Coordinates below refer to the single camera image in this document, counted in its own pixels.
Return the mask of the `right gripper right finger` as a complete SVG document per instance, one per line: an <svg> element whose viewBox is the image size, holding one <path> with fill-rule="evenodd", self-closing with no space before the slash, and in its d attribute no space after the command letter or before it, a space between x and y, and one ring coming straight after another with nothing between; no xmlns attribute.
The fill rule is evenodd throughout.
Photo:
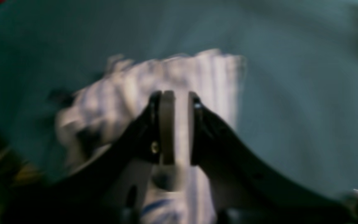
<svg viewBox="0 0 358 224"><path fill-rule="evenodd" d="M189 93L191 165L206 174L217 224L358 224L358 190L329 199L258 158L195 92Z"/></svg>

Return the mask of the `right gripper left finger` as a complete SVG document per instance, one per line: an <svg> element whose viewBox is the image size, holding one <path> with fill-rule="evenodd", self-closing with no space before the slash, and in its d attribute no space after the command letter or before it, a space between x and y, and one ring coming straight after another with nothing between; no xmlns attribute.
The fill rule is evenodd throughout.
<svg viewBox="0 0 358 224"><path fill-rule="evenodd" d="M175 96L155 91L104 153L70 177L10 203L3 224L137 224L153 165L173 165Z"/></svg>

